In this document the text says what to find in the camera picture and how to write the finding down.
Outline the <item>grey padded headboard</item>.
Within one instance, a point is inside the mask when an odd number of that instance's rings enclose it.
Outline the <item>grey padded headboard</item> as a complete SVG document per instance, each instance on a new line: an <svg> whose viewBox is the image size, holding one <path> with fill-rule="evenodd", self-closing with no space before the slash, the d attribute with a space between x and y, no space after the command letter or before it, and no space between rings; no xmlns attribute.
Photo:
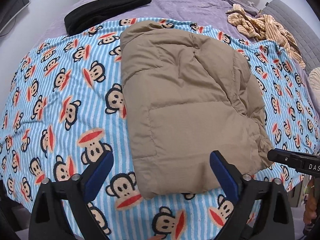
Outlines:
<svg viewBox="0 0 320 240"><path fill-rule="evenodd" d="M262 13L272 15L294 36L308 75L319 67L319 37L293 9L281 0L272 0L265 4Z"/></svg>

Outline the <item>wall mounted monitor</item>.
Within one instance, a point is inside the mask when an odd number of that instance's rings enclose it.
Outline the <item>wall mounted monitor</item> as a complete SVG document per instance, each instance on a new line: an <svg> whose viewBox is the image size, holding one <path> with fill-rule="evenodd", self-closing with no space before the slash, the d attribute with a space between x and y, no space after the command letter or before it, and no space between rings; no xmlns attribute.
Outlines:
<svg viewBox="0 0 320 240"><path fill-rule="evenodd" d="M4 15L3 20L1 20L1 32L29 4L30 4L29 0L17 0L14 3L14 5L11 7L11 9L9 9L9 11Z"/></svg>

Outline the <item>black folded garment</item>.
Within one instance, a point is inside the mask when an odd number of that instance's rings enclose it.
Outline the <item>black folded garment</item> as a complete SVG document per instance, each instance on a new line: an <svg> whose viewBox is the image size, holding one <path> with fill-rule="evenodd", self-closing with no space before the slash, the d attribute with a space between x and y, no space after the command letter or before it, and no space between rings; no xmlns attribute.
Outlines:
<svg viewBox="0 0 320 240"><path fill-rule="evenodd" d="M152 0L95 0L72 10L64 18L69 36L79 34L90 27L127 11L145 6Z"/></svg>

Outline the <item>purple bed cover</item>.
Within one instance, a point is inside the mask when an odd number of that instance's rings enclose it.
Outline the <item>purple bed cover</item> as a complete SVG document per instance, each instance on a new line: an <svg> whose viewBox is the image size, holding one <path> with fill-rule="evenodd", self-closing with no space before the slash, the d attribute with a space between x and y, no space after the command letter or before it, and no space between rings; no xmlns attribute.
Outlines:
<svg viewBox="0 0 320 240"><path fill-rule="evenodd" d="M48 38L65 36L65 16L75 8L95 0L80 0L72 6L68 6L46 29L44 34L37 39L36 44ZM226 12L232 9L233 2L225 0L152 0L146 6L125 12L110 20L122 20L125 18L156 17L173 19L177 21L189 21L199 26L211 25L213 28L227 33L233 38L246 37L240 34L236 27L227 21Z"/></svg>

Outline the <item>striped beige garment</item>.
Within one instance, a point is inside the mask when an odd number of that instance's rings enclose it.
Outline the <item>striped beige garment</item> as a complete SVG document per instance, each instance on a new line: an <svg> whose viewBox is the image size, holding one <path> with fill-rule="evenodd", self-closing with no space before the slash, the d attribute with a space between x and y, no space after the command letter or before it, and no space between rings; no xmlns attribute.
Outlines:
<svg viewBox="0 0 320 240"><path fill-rule="evenodd" d="M302 69L306 68L300 49L294 36L277 22L272 15L262 14L252 18L245 13L244 8L234 4L226 12L229 24L236 27L239 33L256 41L270 40L283 47L288 55L295 59Z"/></svg>

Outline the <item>beige puffer jacket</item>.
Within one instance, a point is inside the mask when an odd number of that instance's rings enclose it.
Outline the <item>beige puffer jacket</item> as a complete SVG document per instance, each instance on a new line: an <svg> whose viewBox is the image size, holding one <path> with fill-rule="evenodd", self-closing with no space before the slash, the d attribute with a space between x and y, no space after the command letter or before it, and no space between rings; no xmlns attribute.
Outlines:
<svg viewBox="0 0 320 240"><path fill-rule="evenodd" d="M264 101L245 57L212 35L154 21L120 36L133 166L145 199L219 186L217 150L242 173L271 165Z"/></svg>

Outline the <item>blue monkey print blanket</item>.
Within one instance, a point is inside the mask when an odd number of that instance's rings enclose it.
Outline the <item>blue monkey print blanket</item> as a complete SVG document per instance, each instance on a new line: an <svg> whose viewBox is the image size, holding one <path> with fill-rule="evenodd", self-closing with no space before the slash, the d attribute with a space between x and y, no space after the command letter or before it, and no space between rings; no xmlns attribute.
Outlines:
<svg viewBox="0 0 320 240"><path fill-rule="evenodd" d="M136 185L120 97L120 35L135 18L108 21L72 36L50 38L20 62L1 114L1 179L9 198L32 210L40 183L69 179L92 162L88 142L114 152L114 165L89 208L110 239L212 239L228 207L221 189L144 200ZM275 147L319 152L316 104L286 51L272 41L253 44L212 26L157 18L221 41L244 55L265 103L265 128Z"/></svg>

